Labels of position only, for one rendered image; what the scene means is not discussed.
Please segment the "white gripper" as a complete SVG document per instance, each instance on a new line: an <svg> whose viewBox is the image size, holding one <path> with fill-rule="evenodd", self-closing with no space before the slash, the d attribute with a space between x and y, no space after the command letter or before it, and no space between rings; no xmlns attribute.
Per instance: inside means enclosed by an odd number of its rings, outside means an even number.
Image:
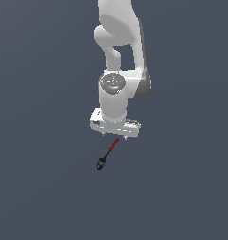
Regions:
<svg viewBox="0 0 228 240"><path fill-rule="evenodd" d="M139 134L141 123L137 120L127 119L123 127L117 129L110 129L107 127L106 122L102 118L101 108L95 108L90 117L90 128L97 132L101 132L103 136L107 133L117 134L127 140L128 137L136 138Z"/></svg>

